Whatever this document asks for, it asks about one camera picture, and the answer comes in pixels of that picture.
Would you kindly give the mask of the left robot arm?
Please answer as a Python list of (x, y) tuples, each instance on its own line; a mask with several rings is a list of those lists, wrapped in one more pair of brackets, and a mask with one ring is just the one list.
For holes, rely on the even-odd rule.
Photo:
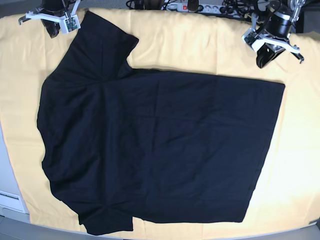
[(251, 27), (242, 35), (242, 40), (256, 53), (256, 65), (262, 69), (285, 51), (301, 63), (304, 57), (300, 48), (291, 45), (289, 37), (292, 26), (299, 20), (304, 0), (271, 0), (265, 11), (254, 4)]

